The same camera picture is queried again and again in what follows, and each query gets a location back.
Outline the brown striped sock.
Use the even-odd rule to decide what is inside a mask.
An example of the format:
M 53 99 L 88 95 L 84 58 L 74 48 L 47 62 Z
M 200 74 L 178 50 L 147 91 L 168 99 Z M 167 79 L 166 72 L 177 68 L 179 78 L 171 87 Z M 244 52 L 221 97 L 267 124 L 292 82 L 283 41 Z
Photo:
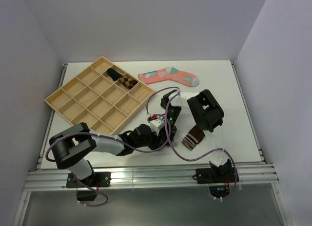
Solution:
M 182 139 L 182 144 L 188 150 L 192 151 L 205 137 L 204 131 L 195 125 Z

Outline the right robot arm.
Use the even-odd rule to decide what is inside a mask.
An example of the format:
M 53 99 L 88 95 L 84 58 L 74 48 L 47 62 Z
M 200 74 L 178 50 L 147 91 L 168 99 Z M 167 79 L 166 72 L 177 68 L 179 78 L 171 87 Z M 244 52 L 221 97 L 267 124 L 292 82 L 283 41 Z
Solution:
M 198 129 L 195 134 L 188 133 L 183 142 L 189 147 L 197 145 L 200 141 L 198 135 L 204 134 L 204 138 L 208 142 L 209 151 L 205 154 L 189 159 L 180 155 L 169 141 L 173 152 L 182 160 L 187 162 L 195 162 L 206 156 L 209 157 L 209 164 L 213 168 L 211 177 L 216 182 L 222 182 L 227 176 L 226 168 L 236 170 L 236 165 L 227 150 L 222 135 L 222 124 L 224 111 L 209 90 L 202 90 L 199 93 L 181 92 L 179 89 L 173 90 L 165 94 L 160 103 L 165 110 L 165 120 L 167 123 L 175 122 L 179 113 L 177 109 L 188 108 L 191 111 L 195 126 Z

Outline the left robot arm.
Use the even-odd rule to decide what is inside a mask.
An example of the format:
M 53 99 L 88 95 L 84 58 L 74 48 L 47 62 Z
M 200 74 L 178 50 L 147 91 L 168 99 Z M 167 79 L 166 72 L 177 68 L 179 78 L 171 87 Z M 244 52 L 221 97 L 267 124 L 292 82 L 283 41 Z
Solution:
M 54 135 L 49 144 L 48 151 L 53 153 L 54 159 L 49 158 L 49 153 L 46 153 L 46 159 L 56 162 L 60 170 L 69 170 L 84 187 L 90 187 L 97 181 L 91 163 L 85 159 L 90 152 L 126 156 L 142 147 L 156 151 L 169 145 L 169 142 L 164 129 L 156 133 L 146 124 L 111 136 L 97 134 L 85 122 L 81 122 Z

